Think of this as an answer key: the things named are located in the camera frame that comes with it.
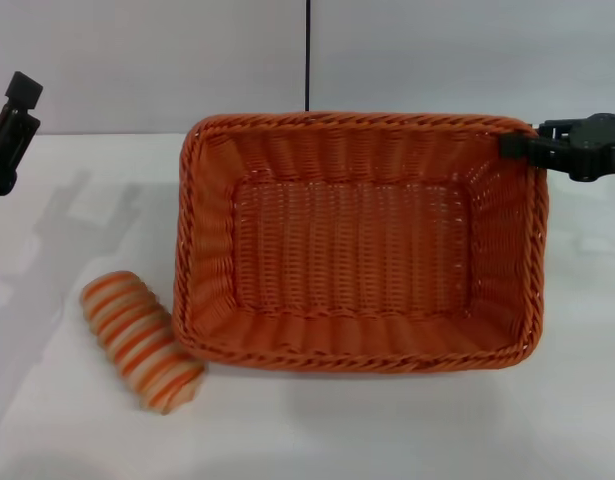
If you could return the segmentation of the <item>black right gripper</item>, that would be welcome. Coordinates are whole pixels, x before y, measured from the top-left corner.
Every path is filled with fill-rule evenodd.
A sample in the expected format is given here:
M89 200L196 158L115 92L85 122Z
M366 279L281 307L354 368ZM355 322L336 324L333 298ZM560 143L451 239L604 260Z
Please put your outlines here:
M500 136L500 156L524 159L529 165L566 173L573 181L596 181L615 175L615 114L546 120L537 136Z

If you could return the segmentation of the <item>orange woven plastic basket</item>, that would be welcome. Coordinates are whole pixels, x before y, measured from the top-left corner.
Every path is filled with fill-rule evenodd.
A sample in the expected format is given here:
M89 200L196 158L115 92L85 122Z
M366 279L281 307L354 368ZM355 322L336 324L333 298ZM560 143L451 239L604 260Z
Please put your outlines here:
M219 115L180 154L172 324L193 355L414 373L526 359L543 330L546 174L486 115Z

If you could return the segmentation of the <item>orange cream striped bread roll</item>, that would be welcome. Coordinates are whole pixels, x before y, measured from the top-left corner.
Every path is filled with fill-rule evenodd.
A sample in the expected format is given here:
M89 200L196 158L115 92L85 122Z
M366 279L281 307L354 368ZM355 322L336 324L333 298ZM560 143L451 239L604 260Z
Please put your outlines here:
M178 345L171 315L134 273L96 278L80 294L89 330L140 406L166 415L191 402L205 365Z

